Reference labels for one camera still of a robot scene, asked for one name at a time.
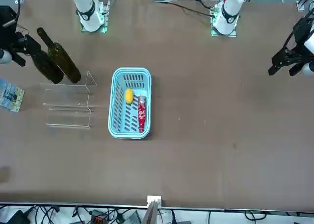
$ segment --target transparent plastic stand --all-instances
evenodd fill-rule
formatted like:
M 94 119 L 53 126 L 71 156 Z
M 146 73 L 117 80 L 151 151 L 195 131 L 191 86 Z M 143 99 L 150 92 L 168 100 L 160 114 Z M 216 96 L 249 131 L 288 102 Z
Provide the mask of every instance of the transparent plastic stand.
M 97 83 L 88 71 L 77 84 L 66 76 L 59 84 L 41 84 L 45 89 L 43 105 L 48 109 L 46 125 L 51 127 L 90 128 L 88 100 Z

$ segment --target lemon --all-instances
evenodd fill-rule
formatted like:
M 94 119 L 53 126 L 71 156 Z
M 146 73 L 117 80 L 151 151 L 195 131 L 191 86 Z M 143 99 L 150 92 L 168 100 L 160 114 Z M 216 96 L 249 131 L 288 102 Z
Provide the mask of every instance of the lemon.
M 131 104 L 132 101 L 133 101 L 133 91 L 132 89 L 129 88 L 126 90 L 126 102 L 128 104 Z

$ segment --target wine bottle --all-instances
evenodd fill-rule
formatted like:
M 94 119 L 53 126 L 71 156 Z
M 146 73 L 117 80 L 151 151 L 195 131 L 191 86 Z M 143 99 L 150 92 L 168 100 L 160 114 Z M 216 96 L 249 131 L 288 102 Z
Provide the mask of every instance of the wine bottle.
M 81 79 L 80 72 L 64 48 L 59 43 L 54 43 L 42 27 L 37 29 L 37 33 L 47 45 L 48 54 L 64 72 L 67 78 L 72 83 L 79 82 Z
M 61 82 L 63 79 L 63 72 L 47 53 L 41 50 L 36 54 L 32 54 L 31 59 L 34 62 L 35 67 L 47 79 L 54 84 Z

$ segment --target red can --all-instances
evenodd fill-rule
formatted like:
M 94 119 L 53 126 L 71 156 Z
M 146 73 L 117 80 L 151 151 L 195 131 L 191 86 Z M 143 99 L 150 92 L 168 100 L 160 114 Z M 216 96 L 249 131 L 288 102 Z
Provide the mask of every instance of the red can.
M 144 124 L 146 120 L 146 99 L 145 96 L 143 95 L 140 95 L 138 97 L 137 119 L 139 125 L 139 132 L 144 132 Z

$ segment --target light blue basket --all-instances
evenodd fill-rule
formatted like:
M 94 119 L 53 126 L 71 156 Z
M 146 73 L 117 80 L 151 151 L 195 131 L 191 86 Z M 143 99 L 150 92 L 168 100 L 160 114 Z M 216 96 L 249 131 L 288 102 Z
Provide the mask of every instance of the light blue basket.
M 125 91 L 131 88 L 132 104 L 125 101 Z M 139 132 L 137 119 L 138 96 L 146 97 L 146 120 L 144 132 Z M 151 128 L 152 77 L 148 70 L 140 67 L 119 68 L 112 76 L 108 129 L 115 138 L 141 139 Z

